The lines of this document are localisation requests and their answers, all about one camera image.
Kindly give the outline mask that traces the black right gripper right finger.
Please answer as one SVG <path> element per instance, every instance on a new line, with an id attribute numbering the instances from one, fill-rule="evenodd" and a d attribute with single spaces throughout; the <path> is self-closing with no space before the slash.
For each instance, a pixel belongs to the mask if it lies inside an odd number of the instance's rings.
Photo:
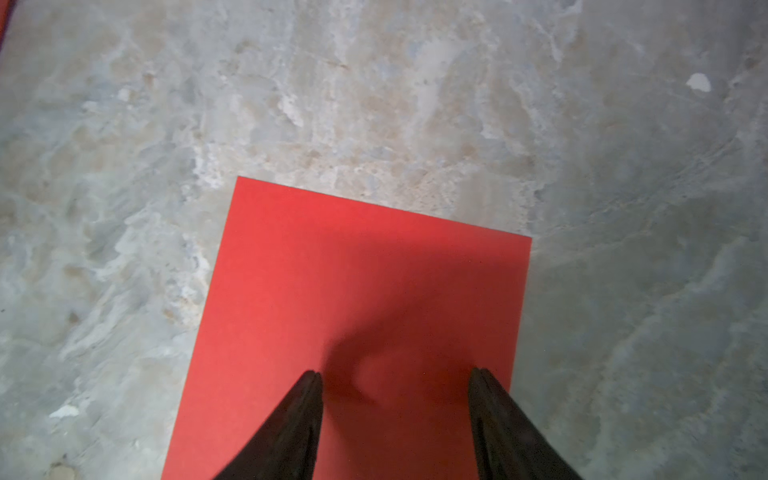
<path id="1" fill-rule="evenodd" d="M 481 479 L 581 479 L 490 370 L 472 369 L 468 404 L 478 476 Z"/>

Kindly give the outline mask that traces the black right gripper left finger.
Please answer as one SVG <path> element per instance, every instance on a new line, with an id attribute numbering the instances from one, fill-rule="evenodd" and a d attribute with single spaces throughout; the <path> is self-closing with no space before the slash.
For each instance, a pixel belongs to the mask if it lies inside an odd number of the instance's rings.
<path id="1" fill-rule="evenodd" d="M 323 418 L 320 373 L 305 371 L 216 480 L 310 480 Z"/>

